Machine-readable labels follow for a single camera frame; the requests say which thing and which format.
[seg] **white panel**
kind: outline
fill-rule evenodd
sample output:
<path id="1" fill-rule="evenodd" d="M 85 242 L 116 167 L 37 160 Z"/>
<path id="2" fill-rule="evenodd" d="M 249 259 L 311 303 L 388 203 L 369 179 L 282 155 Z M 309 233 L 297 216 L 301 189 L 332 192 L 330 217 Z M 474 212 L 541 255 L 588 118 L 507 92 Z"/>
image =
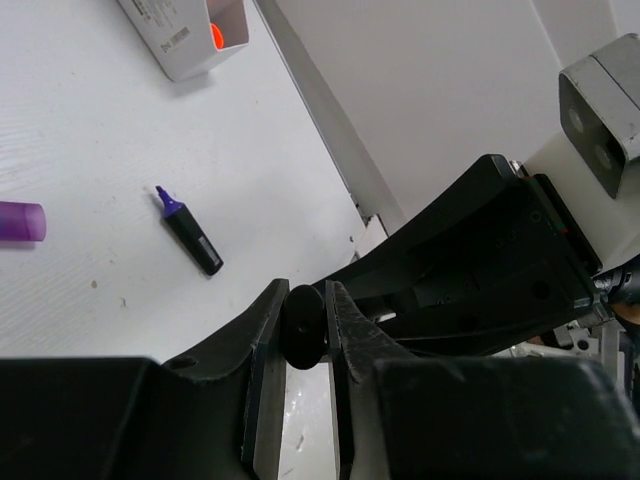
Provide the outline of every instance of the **white panel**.
<path id="1" fill-rule="evenodd" d="M 613 17 L 618 27 L 618 36 L 625 33 L 640 33 L 640 1 L 609 0 Z"/>
<path id="2" fill-rule="evenodd" d="M 559 131 L 559 64 L 529 1 L 279 0 L 405 214 L 484 153 Z"/>
<path id="3" fill-rule="evenodd" d="M 274 277 L 349 261 L 364 227 L 252 3 L 251 44 L 179 85 L 115 1 L 0 13 L 1 198 L 49 224 L 35 248 L 0 245 L 0 354 L 165 360 Z M 225 260 L 212 279 L 161 226 L 156 184 Z"/>
<path id="4" fill-rule="evenodd" d="M 534 0 L 533 3 L 563 68 L 618 37 L 608 1 Z"/>

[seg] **white box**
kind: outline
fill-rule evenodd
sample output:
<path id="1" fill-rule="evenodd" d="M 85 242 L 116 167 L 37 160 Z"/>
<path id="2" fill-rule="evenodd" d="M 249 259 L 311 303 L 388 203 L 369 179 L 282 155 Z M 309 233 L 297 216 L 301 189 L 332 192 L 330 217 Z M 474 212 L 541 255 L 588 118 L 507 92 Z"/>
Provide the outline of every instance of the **white box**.
<path id="1" fill-rule="evenodd" d="M 174 82 L 208 72 L 249 42 L 243 0 L 118 1 Z M 212 24 L 222 32 L 222 48 Z"/>

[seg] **purple cap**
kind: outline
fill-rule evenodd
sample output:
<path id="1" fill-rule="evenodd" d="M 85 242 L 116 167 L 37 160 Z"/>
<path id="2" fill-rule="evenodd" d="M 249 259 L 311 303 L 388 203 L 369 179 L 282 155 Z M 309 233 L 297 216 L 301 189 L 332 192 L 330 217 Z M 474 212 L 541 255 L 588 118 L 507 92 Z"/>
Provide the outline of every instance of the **purple cap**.
<path id="1" fill-rule="evenodd" d="M 40 204 L 0 202 L 0 240 L 41 242 L 46 234 L 47 221 Z"/>

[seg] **marker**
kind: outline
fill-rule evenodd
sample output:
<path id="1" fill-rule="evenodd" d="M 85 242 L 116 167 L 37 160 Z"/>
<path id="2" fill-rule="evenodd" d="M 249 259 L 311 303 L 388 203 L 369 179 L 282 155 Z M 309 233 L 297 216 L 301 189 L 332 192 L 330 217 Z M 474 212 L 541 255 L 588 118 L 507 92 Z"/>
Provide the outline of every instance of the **marker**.
<path id="1" fill-rule="evenodd" d="M 213 275 L 224 262 L 213 248 L 187 206 L 174 200 L 162 187 L 156 187 L 164 204 L 162 218 L 207 275 Z"/>

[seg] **highlighter cap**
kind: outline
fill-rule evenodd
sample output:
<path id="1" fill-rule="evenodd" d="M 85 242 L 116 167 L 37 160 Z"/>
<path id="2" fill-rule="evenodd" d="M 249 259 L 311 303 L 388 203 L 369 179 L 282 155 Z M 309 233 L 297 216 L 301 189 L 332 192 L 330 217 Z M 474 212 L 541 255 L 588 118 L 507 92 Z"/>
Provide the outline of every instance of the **highlighter cap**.
<path id="1" fill-rule="evenodd" d="M 40 204 L 0 202 L 0 240 L 41 242 L 46 234 L 47 222 Z"/>

